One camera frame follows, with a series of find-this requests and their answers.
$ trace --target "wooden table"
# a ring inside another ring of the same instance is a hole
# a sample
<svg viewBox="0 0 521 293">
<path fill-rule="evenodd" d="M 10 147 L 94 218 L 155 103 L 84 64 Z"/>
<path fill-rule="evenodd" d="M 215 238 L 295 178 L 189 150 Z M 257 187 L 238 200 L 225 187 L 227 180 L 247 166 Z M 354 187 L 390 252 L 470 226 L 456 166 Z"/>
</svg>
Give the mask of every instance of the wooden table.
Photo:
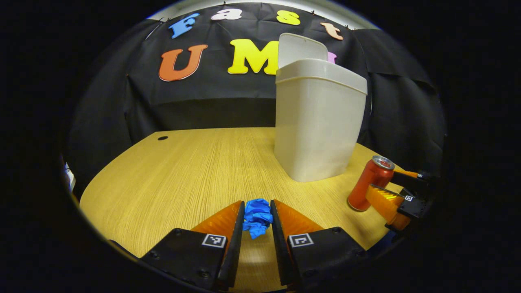
<svg viewBox="0 0 521 293">
<path fill-rule="evenodd" d="M 168 136 L 165 140 L 159 137 Z M 141 257 L 174 228 L 191 229 L 237 201 L 278 199 L 324 228 L 342 227 L 368 249 L 388 230 L 371 207 L 346 198 L 375 152 L 357 144 L 344 174 L 293 181 L 274 156 L 274 128 L 156 132 L 108 164 L 87 186 L 80 208 L 107 239 Z M 400 187 L 389 184 L 398 192 Z M 243 232 L 236 292 L 282 289 L 272 230 Z"/>
</svg>

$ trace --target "can lid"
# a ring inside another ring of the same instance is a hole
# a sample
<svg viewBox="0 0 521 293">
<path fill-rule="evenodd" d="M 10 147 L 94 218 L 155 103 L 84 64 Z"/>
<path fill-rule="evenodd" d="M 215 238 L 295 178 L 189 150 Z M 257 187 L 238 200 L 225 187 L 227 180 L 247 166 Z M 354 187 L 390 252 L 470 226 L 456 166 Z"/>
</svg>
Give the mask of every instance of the can lid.
<svg viewBox="0 0 521 293">
<path fill-rule="evenodd" d="M 279 68 L 301 59 L 327 61 L 327 57 L 327 47 L 318 41 L 288 32 L 279 36 Z"/>
<path fill-rule="evenodd" d="M 373 162 L 384 169 L 394 170 L 394 163 L 386 157 L 373 156 Z"/>
</svg>

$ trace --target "black fabric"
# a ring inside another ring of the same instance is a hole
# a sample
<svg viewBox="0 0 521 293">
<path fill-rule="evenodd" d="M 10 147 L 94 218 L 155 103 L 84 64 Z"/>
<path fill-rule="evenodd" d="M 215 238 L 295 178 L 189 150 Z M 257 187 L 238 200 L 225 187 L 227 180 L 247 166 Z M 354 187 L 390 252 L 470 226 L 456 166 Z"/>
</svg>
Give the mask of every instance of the black fabric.
<svg viewBox="0 0 521 293">
<path fill-rule="evenodd" d="M 226 8 L 242 9 L 242 17 L 211 21 L 222 5 L 200 9 L 192 29 L 175 39 L 169 27 L 192 13 L 166 22 L 145 20 L 103 54 L 77 107 L 65 155 L 77 179 L 76 195 L 111 160 L 156 131 L 275 126 L 275 76 L 263 69 L 254 73 L 248 62 L 246 74 L 227 69 L 234 56 L 230 41 L 250 39 L 262 50 L 284 32 L 323 43 L 337 55 L 336 64 L 366 78 L 359 143 L 406 169 L 439 172 L 445 125 L 438 94 L 421 65 L 392 37 L 380 30 L 352 31 L 287 6 Z M 278 10 L 296 12 L 300 25 L 277 21 Z M 332 38 L 321 22 L 339 28 L 344 40 Z M 158 77 L 163 53 L 183 49 L 175 63 L 182 69 L 187 49 L 200 44 L 208 48 L 191 76 L 172 82 Z"/>
</svg>

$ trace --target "trash can lid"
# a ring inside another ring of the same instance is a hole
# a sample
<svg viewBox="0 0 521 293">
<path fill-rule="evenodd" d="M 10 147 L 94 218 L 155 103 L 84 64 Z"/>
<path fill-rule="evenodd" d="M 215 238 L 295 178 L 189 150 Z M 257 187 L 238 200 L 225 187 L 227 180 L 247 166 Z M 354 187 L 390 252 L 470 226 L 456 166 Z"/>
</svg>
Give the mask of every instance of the trash can lid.
<svg viewBox="0 0 521 293">
<path fill-rule="evenodd" d="M 300 59 L 327 60 L 327 48 L 324 44 L 305 36 L 283 33 L 279 37 L 279 68 Z"/>
</svg>

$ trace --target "orange letter u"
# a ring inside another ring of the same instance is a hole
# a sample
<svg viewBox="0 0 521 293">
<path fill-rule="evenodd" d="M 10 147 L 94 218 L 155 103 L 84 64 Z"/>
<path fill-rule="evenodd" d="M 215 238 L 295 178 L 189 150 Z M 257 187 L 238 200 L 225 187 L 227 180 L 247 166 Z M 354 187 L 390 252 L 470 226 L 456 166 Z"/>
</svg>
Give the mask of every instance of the orange letter u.
<svg viewBox="0 0 521 293">
<path fill-rule="evenodd" d="M 191 52 L 190 59 L 188 60 L 188 65 L 182 70 L 175 70 L 173 67 L 176 64 L 177 56 L 183 52 L 183 49 L 163 53 L 163 55 L 161 55 L 163 61 L 159 67 L 159 78 L 164 81 L 174 81 L 192 75 L 199 67 L 201 55 L 206 48 L 208 48 L 208 45 L 196 45 L 188 48 L 188 51 Z"/>
</svg>

